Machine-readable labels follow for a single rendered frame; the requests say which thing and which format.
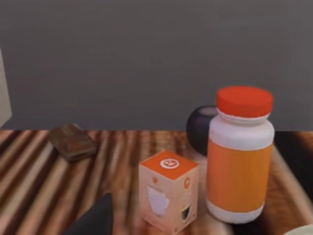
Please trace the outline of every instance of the table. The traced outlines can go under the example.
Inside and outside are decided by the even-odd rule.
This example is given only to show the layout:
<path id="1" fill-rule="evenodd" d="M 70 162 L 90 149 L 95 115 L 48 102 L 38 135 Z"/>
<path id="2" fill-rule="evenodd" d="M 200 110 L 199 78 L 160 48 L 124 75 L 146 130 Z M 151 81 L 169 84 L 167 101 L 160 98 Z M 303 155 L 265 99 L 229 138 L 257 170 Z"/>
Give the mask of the table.
<path id="1" fill-rule="evenodd" d="M 163 149 L 200 164 L 198 218 L 181 235 L 281 235 L 313 223 L 312 132 L 276 133 L 265 208 L 246 225 L 227 225 L 208 213 L 206 158 L 190 148 L 184 132 L 89 134 L 99 145 L 97 154 L 68 164 L 48 142 L 47 130 L 0 132 L 0 234 L 62 234 L 110 191 L 114 235 L 161 235 L 139 217 L 137 177 L 139 161 Z"/>

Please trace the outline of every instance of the gray background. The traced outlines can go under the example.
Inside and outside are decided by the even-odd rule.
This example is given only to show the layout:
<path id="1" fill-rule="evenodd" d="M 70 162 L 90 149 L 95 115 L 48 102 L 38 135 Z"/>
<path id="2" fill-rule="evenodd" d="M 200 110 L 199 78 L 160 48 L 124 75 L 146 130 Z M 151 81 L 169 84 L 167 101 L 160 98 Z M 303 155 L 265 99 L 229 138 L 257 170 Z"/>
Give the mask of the gray background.
<path id="1" fill-rule="evenodd" d="M 216 89 L 272 91 L 313 129 L 311 0 L 1 0 L 7 129 L 184 129 Z"/>

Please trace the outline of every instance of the black sphere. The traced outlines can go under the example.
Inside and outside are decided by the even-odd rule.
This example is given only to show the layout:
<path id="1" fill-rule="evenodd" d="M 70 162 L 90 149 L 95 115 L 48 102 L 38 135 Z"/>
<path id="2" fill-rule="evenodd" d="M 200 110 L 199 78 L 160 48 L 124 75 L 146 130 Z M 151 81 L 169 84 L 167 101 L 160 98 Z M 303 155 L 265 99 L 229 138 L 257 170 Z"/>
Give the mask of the black sphere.
<path id="1" fill-rule="evenodd" d="M 188 118 L 186 132 L 189 144 L 198 153 L 207 156 L 209 125 L 218 114 L 216 106 L 201 106 Z"/>

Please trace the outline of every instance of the supplement bottle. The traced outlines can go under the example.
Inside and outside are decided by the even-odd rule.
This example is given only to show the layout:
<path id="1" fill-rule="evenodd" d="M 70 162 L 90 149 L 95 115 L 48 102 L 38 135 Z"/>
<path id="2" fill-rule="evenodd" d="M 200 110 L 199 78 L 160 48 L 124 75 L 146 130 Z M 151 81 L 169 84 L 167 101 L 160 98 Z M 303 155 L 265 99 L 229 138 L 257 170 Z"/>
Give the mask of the supplement bottle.
<path id="1" fill-rule="evenodd" d="M 274 128 L 267 120 L 273 97 L 250 86 L 222 88 L 210 122 L 207 201 L 218 219 L 243 224 L 262 212 Z"/>

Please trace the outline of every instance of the red lid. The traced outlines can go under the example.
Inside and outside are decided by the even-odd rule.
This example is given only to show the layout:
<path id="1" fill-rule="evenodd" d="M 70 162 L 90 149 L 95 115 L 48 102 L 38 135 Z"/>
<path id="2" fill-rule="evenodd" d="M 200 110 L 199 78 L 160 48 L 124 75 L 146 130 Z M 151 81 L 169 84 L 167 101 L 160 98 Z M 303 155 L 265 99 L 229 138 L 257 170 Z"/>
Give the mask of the red lid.
<path id="1" fill-rule="evenodd" d="M 244 118 L 261 117 L 271 112 L 272 104 L 272 94 L 256 87 L 225 87 L 217 93 L 217 107 L 228 115 Z"/>

